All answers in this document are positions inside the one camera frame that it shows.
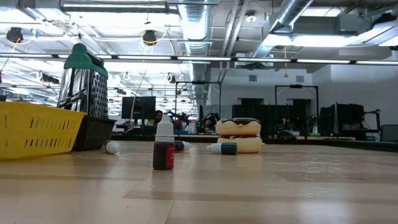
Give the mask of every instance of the wooden table surface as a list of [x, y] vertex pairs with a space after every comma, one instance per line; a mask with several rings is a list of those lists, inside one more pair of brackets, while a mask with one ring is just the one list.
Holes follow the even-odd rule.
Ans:
[[194, 145], [167, 171], [152, 170], [152, 142], [0, 161], [0, 223], [398, 223], [398, 154]]

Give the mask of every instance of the toy donut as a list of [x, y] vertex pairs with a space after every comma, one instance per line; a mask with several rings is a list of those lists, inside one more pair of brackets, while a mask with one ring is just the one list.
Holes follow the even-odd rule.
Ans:
[[257, 136], [222, 136], [218, 138], [218, 143], [236, 143], [238, 153], [256, 153], [261, 151], [261, 147], [265, 144], [262, 143], [261, 138]]
[[217, 134], [222, 136], [256, 135], [260, 130], [260, 121], [254, 118], [222, 119], [216, 125]]

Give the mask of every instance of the black basket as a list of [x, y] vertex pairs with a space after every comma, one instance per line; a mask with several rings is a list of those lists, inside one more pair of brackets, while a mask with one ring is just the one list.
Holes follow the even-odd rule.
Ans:
[[111, 138], [115, 122], [112, 119], [94, 118], [86, 115], [81, 122], [72, 150], [85, 151], [100, 148], [105, 140]]

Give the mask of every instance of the computer monitor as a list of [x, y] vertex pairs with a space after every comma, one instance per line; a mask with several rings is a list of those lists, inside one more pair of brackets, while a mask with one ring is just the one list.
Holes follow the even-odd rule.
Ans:
[[[134, 97], [123, 97], [122, 119], [131, 118], [131, 108]], [[156, 110], [156, 96], [136, 97], [133, 119], [154, 119]]]

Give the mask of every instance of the plastic basket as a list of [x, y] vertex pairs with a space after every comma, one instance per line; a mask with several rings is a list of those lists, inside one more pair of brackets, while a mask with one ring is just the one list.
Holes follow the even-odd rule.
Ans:
[[0, 102], [0, 159], [71, 151], [84, 113]]
[[73, 151], [97, 149], [112, 135], [114, 123], [112, 119], [85, 116], [81, 122]]

